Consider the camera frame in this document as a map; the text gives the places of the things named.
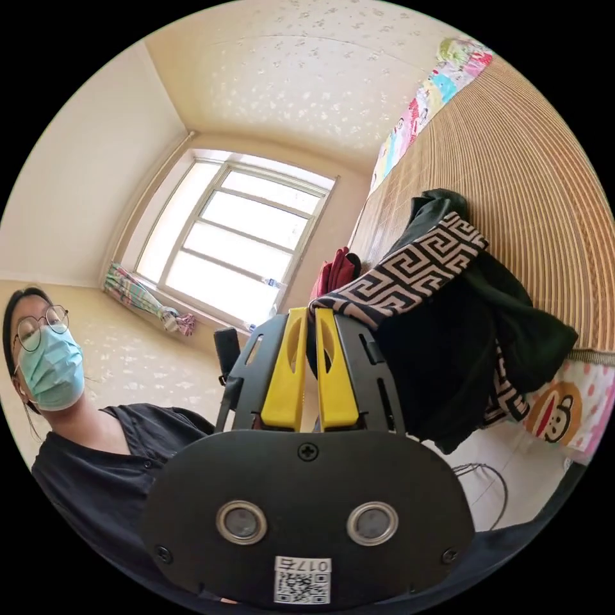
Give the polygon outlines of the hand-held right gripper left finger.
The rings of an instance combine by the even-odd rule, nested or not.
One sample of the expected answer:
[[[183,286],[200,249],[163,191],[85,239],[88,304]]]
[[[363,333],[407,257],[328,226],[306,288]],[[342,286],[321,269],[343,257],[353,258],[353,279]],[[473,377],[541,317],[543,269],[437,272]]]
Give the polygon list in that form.
[[[261,410],[261,421],[268,428],[301,428],[306,380],[307,328],[308,309],[291,309],[286,315],[281,343]]]

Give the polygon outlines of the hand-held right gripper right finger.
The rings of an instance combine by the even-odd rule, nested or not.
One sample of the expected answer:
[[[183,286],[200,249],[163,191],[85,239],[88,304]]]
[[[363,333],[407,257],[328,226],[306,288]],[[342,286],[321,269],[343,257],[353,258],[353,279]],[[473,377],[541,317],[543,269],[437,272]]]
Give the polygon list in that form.
[[[331,309],[315,311],[318,403],[323,431],[349,429],[359,419],[335,316]]]

